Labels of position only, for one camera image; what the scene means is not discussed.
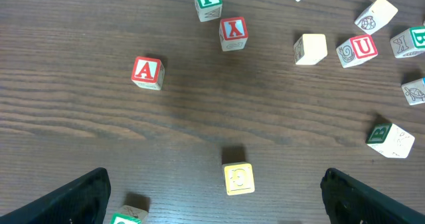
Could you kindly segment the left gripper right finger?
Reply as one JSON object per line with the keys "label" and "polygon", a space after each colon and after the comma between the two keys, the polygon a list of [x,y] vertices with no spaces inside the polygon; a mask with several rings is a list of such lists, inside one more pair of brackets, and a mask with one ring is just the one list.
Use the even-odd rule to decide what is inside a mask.
{"label": "left gripper right finger", "polygon": [[335,168],[326,170],[320,188],[332,224],[424,222],[424,215]]}

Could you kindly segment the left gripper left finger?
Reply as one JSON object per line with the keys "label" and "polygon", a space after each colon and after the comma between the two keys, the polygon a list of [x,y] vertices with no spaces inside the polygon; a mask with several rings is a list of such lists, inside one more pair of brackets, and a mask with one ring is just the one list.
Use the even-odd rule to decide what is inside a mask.
{"label": "left gripper left finger", "polygon": [[1,224],[102,223],[111,194],[105,168],[96,168],[1,217]]}

